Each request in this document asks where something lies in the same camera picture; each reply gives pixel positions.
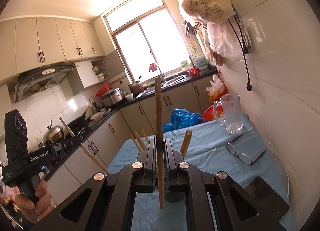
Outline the wooden chopstick two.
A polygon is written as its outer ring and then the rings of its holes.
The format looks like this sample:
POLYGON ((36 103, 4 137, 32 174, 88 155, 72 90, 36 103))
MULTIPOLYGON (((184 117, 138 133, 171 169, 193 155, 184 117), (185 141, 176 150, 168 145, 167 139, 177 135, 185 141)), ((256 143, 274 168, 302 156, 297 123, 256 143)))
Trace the wooden chopstick two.
POLYGON ((185 146, 187 144, 188 138, 189 138, 189 131, 186 131, 184 139, 183 139, 183 142, 182 142, 182 145, 181 145, 181 148, 180 148, 180 153, 182 154, 182 157, 185 156, 184 150, 185 150, 185 146))

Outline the wooden chopstick three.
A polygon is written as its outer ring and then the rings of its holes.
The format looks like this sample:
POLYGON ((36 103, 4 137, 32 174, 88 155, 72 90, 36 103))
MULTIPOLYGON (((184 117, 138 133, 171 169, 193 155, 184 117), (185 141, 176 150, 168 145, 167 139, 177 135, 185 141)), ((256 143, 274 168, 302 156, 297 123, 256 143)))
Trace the wooden chopstick three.
POLYGON ((187 150, 188 150, 188 147, 189 147, 189 144, 190 144, 192 135, 193 135, 192 131, 189 131, 189 138, 188 138, 187 144, 186 144, 186 146, 185 146, 185 150, 184 150, 185 155, 186 155, 186 153, 187 153, 187 150))

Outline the wooden chopstick ten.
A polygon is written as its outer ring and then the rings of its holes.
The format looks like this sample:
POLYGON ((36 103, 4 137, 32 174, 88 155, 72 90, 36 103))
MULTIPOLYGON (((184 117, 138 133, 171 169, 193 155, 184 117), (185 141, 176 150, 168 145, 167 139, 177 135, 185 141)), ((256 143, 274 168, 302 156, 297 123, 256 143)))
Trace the wooden chopstick ten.
POLYGON ((137 131, 134 131, 134 136, 136 137, 136 140, 138 141, 140 147, 142 148, 143 151, 146 151, 148 148, 146 145, 143 143, 141 137, 139 136, 137 131))

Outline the wooden chopstick one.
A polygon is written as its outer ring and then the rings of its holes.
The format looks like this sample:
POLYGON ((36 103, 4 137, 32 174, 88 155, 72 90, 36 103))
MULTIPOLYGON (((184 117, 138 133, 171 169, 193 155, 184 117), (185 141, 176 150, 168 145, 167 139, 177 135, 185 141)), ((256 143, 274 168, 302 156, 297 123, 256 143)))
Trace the wooden chopstick one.
POLYGON ((140 144, 137 142, 137 140, 135 139, 135 137, 134 137, 134 135, 133 135, 132 133, 131 133, 131 139, 133 140, 133 142, 134 142, 137 150, 138 150, 139 152, 142 152, 143 149, 141 148, 140 144))

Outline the wooden chopstick four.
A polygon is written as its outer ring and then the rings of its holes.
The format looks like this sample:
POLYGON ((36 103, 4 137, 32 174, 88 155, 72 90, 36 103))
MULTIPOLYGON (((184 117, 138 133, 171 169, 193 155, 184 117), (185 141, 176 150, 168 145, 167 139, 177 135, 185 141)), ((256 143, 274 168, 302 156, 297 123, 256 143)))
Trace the wooden chopstick four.
POLYGON ((144 129, 141 129, 141 131, 143 133, 143 137, 145 138, 146 142, 149 144, 150 143, 149 137, 146 135, 144 129))

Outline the wooden chopstick eight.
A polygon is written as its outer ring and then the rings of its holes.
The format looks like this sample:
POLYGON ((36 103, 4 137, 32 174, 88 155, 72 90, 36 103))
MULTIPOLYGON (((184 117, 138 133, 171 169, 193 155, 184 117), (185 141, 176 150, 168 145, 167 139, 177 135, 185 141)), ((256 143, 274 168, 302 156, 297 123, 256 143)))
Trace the wooden chopstick eight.
MULTIPOLYGON (((72 132, 72 130, 69 128, 69 126, 65 123, 63 118, 59 117, 59 119, 62 122, 65 129, 69 132, 69 134, 72 137, 75 137, 75 134, 72 132)), ((95 163, 103 172, 105 172, 105 174, 107 174, 107 175, 111 174, 109 171, 107 171, 106 167, 104 167, 98 160, 96 160, 96 158, 85 148, 85 146, 83 144, 80 144, 80 147, 83 150, 83 152, 85 154, 87 154, 87 156, 90 158, 90 160, 93 161, 93 163, 95 163)))

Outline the wooden chopstick nine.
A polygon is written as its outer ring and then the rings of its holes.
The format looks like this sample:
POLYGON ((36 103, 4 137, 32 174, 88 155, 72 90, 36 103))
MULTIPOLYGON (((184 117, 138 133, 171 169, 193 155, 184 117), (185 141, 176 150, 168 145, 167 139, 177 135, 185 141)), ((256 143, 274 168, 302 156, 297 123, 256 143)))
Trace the wooden chopstick nine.
POLYGON ((156 148, 157 148, 157 176, 159 207, 164 208, 164 156, 163 156, 163 129, 162 129, 162 100, 161 78, 155 78, 156 102, 156 148))

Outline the blue plastic bag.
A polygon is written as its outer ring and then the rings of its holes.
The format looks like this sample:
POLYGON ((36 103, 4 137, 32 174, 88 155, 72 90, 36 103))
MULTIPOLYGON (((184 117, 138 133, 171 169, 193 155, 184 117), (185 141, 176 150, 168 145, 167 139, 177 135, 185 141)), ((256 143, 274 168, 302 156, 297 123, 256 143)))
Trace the blue plastic bag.
POLYGON ((207 122, 207 120, 199 113, 189 112, 183 108, 175 108, 171 111, 171 117, 167 124, 163 124, 163 132, 170 132, 183 128, 188 128, 201 123, 207 122))

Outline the blue towel table cloth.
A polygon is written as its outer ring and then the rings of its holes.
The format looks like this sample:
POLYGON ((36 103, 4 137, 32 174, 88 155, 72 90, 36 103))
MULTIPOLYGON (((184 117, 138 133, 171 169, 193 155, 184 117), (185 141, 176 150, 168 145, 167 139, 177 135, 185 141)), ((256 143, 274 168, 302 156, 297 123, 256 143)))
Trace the blue towel table cloth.
MULTIPOLYGON (((230 135, 217 121, 202 123, 192 131, 185 161, 201 171, 215 174, 224 171, 243 188, 257 176, 265 180, 286 202, 289 201, 287 174, 277 157, 268 148, 268 137, 261 137, 249 122, 247 114, 242 116, 244 130, 252 134, 266 146, 266 153, 253 165, 244 165, 232 156, 226 148, 228 141, 239 135, 230 135)), ((158 193, 138 193, 135 200, 132 230, 186 230, 185 202, 165 202, 164 209, 159 208, 158 193)))

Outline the red plastic basin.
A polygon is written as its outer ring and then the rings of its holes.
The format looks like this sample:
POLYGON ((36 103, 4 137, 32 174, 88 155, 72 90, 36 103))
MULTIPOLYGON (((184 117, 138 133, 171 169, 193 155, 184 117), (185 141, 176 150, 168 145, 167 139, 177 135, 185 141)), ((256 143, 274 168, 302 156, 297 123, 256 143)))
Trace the red plastic basin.
MULTIPOLYGON (((216 108, 216 113, 217 113, 217 116, 220 118, 223 116, 223 109, 221 106, 217 106, 216 108)), ((216 119, 215 115, 214 115, 214 105, 211 105, 210 107, 208 107, 206 109, 206 111, 204 112, 203 114, 203 118, 206 120, 206 121, 213 121, 216 119)))

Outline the black wok pan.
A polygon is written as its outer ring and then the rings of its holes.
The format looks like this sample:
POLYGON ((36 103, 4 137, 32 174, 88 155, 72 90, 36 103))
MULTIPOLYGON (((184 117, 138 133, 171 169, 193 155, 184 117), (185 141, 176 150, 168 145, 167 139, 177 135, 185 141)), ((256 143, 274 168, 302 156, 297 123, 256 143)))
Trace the black wok pan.
POLYGON ((80 117, 69 122, 67 125, 72 130, 72 132, 76 133, 77 131, 84 128, 85 124, 86 124, 86 112, 84 112, 80 117))

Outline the black smartphone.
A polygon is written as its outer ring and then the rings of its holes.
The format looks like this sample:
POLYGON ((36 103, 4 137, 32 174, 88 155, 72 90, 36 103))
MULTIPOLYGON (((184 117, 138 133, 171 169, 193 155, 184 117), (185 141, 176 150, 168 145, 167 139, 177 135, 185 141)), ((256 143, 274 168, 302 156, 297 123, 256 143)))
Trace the black smartphone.
POLYGON ((290 209, 289 204, 260 176, 253 179, 244 190, 277 221, 280 221, 290 209))

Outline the silver rice cooker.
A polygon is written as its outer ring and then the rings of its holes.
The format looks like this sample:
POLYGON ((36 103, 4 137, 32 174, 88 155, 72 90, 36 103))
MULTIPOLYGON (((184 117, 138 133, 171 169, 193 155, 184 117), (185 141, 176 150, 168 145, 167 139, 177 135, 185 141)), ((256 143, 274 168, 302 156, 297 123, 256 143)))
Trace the silver rice cooker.
POLYGON ((111 89, 101 96, 103 105, 111 107, 125 98, 123 91, 120 88, 111 89))

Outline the black frame eyeglasses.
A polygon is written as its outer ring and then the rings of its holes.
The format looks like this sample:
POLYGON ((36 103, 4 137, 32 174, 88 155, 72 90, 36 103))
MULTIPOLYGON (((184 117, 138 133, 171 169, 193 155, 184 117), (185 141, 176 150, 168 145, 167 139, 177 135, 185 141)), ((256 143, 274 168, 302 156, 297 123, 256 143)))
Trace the black frame eyeglasses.
POLYGON ((228 141, 226 148, 232 156, 247 166, 253 166, 267 151, 259 137, 249 133, 244 133, 228 141))

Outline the wall power strip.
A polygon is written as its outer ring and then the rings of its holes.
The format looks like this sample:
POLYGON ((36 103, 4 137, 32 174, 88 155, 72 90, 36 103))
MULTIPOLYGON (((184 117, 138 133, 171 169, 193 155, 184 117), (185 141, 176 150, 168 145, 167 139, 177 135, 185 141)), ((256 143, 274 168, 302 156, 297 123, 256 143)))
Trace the wall power strip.
POLYGON ((242 33, 244 35, 244 41, 245 41, 245 44, 248 48, 248 52, 249 53, 254 53, 254 47, 253 47, 253 44, 252 44, 252 41, 251 41, 251 37, 250 37, 250 34, 249 34, 249 31, 247 29, 246 26, 242 26, 242 33))

